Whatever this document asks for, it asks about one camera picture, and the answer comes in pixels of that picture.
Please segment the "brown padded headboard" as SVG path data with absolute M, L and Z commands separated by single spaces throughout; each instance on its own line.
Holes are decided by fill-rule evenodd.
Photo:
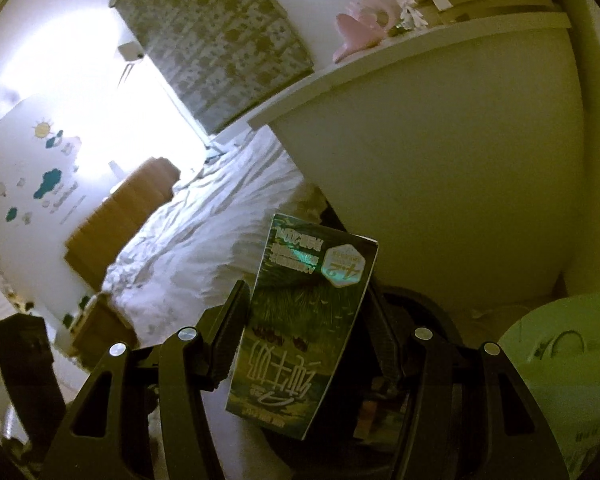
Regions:
M 146 160 L 71 233 L 65 241 L 65 260 L 88 286 L 100 289 L 122 248 L 172 200 L 180 174 L 169 159 Z

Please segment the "green milk carton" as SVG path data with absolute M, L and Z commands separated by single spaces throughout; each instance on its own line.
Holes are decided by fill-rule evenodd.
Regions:
M 371 238 L 274 214 L 227 411 L 302 439 L 350 338 L 376 262 Z

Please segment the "black round trash bin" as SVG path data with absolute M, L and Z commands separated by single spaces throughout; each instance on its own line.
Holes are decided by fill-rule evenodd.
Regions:
M 422 383 L 420 340 L 460 344 L 462 337 L 449 315 L 427 296 L 371 284 L 361 320 L 363 396 L 357 439 L 386 443 L 400 430 L 408 397 Z

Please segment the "mint green appliance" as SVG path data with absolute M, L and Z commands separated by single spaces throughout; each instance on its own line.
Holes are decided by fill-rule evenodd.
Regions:
M 580 477 L 600 452 L 600 292 L 532 310 L 498 344 L 553 431 L 569 477 Z

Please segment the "wooden bedside table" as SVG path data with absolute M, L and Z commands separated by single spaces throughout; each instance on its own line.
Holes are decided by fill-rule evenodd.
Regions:
M 110 304 L 106 292 L 94 295 L 70 327 L 71 350 L 86 368 L 94 368 L 113 344 L 135 348 L 138 339 L 132 324 Z

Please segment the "pink plush toy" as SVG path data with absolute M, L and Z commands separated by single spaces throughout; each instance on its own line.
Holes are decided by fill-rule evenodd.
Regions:
M 396 0 L 356 0 L 335 18 L 342 45 L 332 55 L 339 63 L 348 56 L 378 46 L 389 30 L 400 22 L 401 8 Z

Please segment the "white cabinet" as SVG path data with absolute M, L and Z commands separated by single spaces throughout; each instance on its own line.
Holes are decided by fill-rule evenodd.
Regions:
M 440 26 L 306 78 L 250 118 L 378 281 L 445 309 L 547 295 L 582 214 L 583 104 L 562 12 Z

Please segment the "bed with white duvet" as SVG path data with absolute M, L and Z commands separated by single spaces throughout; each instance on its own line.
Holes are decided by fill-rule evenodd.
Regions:
M 143 347 L 196 324 L 236 281 L 254 282 L 274 214 L 317 223 L 327 207 L 268 127 L 173 191 L 108 266 L 100 288 Z

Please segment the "floral roman window blind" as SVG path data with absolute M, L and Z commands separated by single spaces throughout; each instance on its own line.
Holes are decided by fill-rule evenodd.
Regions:
M 110 0 L 193 118 L 217 134 L 314 64 L 275 0 Z

